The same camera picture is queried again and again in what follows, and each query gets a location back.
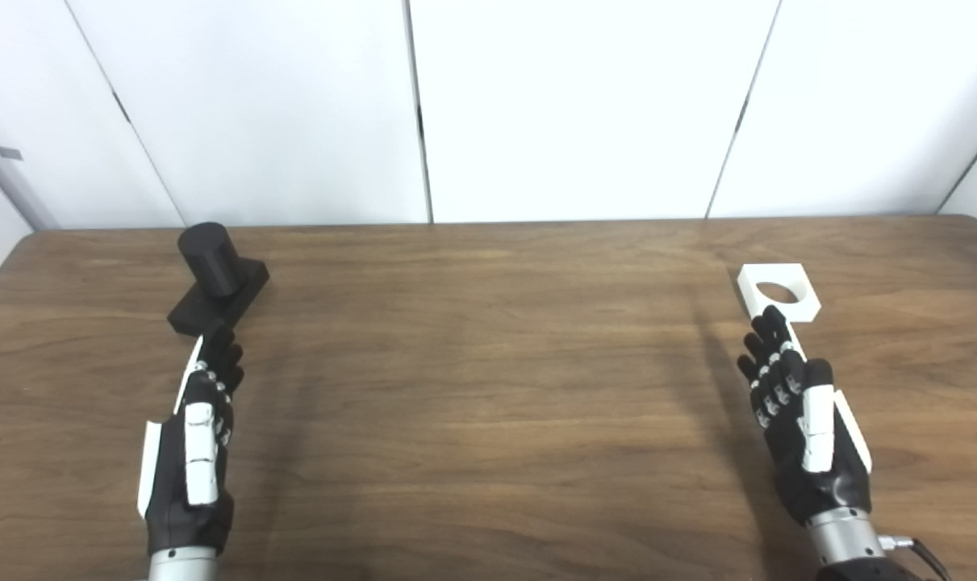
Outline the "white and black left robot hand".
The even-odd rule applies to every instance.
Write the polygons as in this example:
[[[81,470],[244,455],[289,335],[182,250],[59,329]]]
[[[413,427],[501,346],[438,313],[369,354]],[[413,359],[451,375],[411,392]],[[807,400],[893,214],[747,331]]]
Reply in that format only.
[[[226,474],[242,354],[232,328],[216,321],[194,343],[171,415],[145,425],[137,510],[150,556],[225,550],[235,511]]]

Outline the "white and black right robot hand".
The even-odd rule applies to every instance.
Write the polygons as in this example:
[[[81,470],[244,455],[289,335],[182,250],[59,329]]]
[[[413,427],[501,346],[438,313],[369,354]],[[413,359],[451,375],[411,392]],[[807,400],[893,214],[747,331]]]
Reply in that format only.
[[[775,305],[751,320],[744,346],[737,364],[791,518],[805,525],[836,508],[870,512],[869,470],[837,405],[832,366],[802,356]]]

